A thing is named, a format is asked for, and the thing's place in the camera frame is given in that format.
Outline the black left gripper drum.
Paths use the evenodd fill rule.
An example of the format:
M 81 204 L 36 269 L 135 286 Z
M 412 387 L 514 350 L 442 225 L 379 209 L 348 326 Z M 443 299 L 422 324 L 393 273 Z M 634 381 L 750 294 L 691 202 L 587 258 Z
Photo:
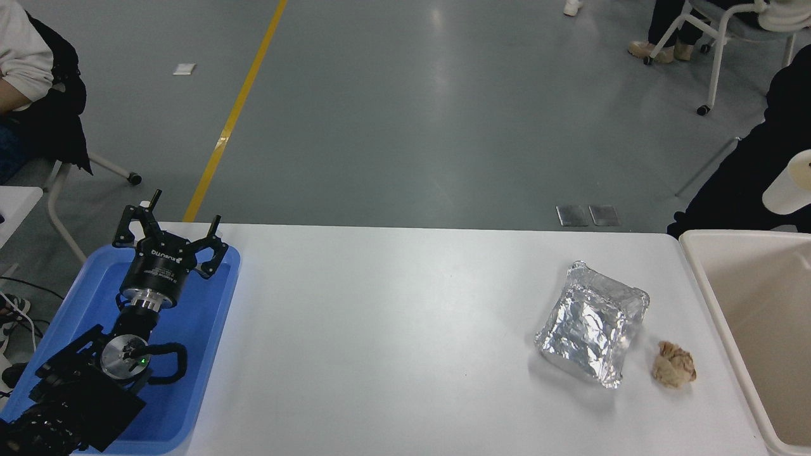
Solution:
M 186 280 L 198 263 L 196 254 L 205 245 L 169 231 L 144 237 L 136 245 L 133 262 L 120 293 L 133 298 L 137 291 L 156 292 L 165 300 L 178 300 Z

